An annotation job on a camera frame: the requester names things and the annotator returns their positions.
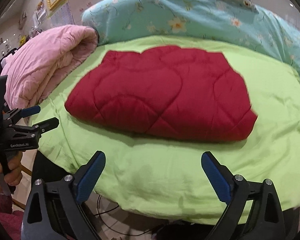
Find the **pink quilted blanket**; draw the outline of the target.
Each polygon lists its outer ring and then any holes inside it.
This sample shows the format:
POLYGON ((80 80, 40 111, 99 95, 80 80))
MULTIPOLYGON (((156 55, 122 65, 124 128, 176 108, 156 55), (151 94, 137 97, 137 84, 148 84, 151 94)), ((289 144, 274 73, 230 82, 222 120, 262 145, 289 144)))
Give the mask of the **pink quilted blanket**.
POLYGON ((45 100, 96 49, 97 32, 87 26, 48 29, 6 57, 5 101, 10 109, 28 108, 45 100))

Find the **lime green bed sheet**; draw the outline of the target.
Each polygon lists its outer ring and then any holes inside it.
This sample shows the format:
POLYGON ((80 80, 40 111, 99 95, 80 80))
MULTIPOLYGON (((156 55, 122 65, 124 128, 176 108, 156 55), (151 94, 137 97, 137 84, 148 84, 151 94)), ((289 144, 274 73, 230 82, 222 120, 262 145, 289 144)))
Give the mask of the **lime green bed sheet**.
POLYGON ((122 209, 155 217, 215 224, 225 209, 202 166, 210 151, 233 174, 249 181, 271 179, 284 210, 300 206, 300 77, 290 65, 233 44, 179 36, 149 36, 98 47, 41 103, 31 124, 56 117, 59 126, 45 133, 39 149, 73 173, 98 150, 106 166, 95 191, 122 209), (178 45, 220 51, 243 76, 258 114, 246 141, 204 144, 142 138, 91 126, 73 118, 64 103, 75 84, 101 63, 109 50, 178 45))

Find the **teal floral quilt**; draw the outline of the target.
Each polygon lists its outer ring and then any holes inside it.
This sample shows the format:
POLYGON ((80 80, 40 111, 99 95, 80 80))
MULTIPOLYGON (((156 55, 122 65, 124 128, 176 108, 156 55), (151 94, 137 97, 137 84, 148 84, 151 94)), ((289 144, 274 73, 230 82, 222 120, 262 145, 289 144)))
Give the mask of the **teal floral quilt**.
POLYGON ((244 9, 218 0, 102 0, 82 14, 100 44, 151 35, 228 42, 268 55, 300 76, 300 31, 261 6, 244 9))

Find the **red quilted jacket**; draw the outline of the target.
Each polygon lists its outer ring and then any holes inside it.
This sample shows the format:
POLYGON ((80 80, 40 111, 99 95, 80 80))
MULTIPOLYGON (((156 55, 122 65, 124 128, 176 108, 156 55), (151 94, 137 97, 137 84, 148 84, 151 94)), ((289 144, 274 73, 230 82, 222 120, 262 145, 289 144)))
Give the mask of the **red quilted jacket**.
POLYGON ((257 120, 243 77, 222 53, 178 46, 108 51, 64 107, 102 126, 205 142, 247 139, 257 120))

